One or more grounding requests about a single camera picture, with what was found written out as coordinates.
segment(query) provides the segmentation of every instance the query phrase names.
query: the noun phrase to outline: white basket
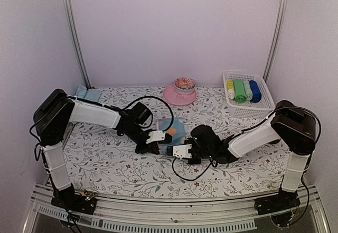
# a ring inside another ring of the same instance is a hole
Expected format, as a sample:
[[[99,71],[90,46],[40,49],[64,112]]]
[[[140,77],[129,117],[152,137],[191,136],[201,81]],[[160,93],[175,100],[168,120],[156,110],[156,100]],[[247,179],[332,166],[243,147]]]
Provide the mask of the white basket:
[[[258,84],[262,99],[260,102],[252,103],[245,102],[243,104],[237,103],[235,100],[230,99],[227,90],[228,79],[240,79],[240,80],[253,80]],[[269,92],[268,86],[264,82],[261,76],[252,76],[250,74],[240,74],[232,71],[223,72],[224,90],[226,92],[226,99],[229,105],[230,115],[233,117],[245,117],[245,118],[265,118],[271,111],[275,109],[275,103]]]

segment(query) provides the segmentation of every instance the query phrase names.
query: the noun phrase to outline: white bracket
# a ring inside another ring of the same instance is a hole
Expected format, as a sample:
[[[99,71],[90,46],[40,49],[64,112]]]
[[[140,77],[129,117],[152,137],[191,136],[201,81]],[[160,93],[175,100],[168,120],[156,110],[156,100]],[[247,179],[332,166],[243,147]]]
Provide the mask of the white bracket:
[[[163,131],[151,131],[149,133],[149,139],[146,140],[146,144],[151,142],[163,141],[165,139],[165,133]]]
[[[191,158],[192,155],[189,153],[189,150],[192,148],[191,144],[174,146],[173,147],[173,156],[177,158]]]

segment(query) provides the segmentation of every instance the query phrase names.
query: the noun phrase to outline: floral pattern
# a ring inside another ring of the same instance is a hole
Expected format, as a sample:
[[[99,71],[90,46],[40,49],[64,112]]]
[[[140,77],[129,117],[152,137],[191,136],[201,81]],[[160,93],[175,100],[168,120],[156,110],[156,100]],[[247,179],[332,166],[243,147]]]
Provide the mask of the floral pattern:
[[[100,102],[124,107],[140,96],[162,97],[163,89],[101,89]],[[197,88],[196,91],[198,96],[194,103],[172,107],[175,117],[183,118],[187,135],[197,125],[206,124],[221,138],[226,138],[259,122],[258,119],[231,117],[223,88]],[[170,117],[160,101],[143,99],[142,102],[153,112],[154,119]],[[173,173],[172,157],[136,154],[134,150],[135,143],[126,136],[118,136],[113,129],[77,123],[64,149],[70,179],[80,190],[129,197],[228,197],[278,189],[289,153],[283,142],[264,145],[234,163],[209,168],[198,180],[190,182]],[[201,174],[208,163],[203,160],[200,165],[188,165],[184,160],[176,160],[175,169],[181,176],[191,179]]]

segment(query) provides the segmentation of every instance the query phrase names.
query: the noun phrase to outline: rolled towel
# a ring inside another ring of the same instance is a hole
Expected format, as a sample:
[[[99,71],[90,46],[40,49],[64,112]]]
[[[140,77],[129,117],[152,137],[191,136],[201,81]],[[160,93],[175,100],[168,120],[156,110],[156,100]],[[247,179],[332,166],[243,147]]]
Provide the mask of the rolled towel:
[[[255,81],[249,81],[252,91],[252,100],[250,102],[259,102],[262,99],[262,94],[259,90],[258,84]]]
[[[227,91],[230,99],[234,99],[234,85],[233,80],[228,79],[227,81]]]
[[[98,102],[100,99],[100,96],[101,96],[101,90],[88,89],[86,96],[84,98],[92,102]]]
[[[247,99],[248,101],[252,100],[252,91],[250,89],[250,83],[249,81],[243,81],[244,84],[244,89],[245,89],[245,93],[247,94]]]
[[[239,104],[246,102],[247,94],[245,94],[244,84],[242,80],[239,79],[234,80],[233,85],[235,94],[234,100]]]
[[[84,99],[87,93],[87,88],[83,85],[79,85],[78,90],[76,91],[76,96],[78,98]]]

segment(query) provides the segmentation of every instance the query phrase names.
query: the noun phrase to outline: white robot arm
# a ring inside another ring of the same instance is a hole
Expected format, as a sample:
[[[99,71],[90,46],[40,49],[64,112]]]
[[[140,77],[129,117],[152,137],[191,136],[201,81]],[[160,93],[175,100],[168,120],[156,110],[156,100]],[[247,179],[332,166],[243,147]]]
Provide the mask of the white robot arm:
[[[191,131],[192,138],[185,145],[172,147],[170,154],[188,159],[189,164],[200,163],[201,159],[210,159],[211,165],[212,161],[232,163],[260,146],[282,139],[290,155],[279,193],[258,199],[255,205],[259,214],[276,212],[300,204],[297,189],[320,136],[319,132],[315,138],[316,120],[320,125],[313,112],[283,100],[262,122],[224,140],[211,127],[200,125]]]
[[[61,89],[56,89],[34,113],[34,125],[30,132],[35,127],[39,136],[36,138],[41,145],[44,167],[50,175],[54,188],[53,205],[92,214],[96,204],[95,199],[91,199],[90,195],[75,194],[70,182],[62,146],[68,123],[91,123],[115,129],[118,135],[126,134],[137,144],[136,153],[159,154],[158,143],[171,142],[172,137],[163,131],[143,130],[144,127],[141,124],[152,115],[145,105],[138,102],[133,108],[127,108],[119,109],[77,99],[68,96]]]

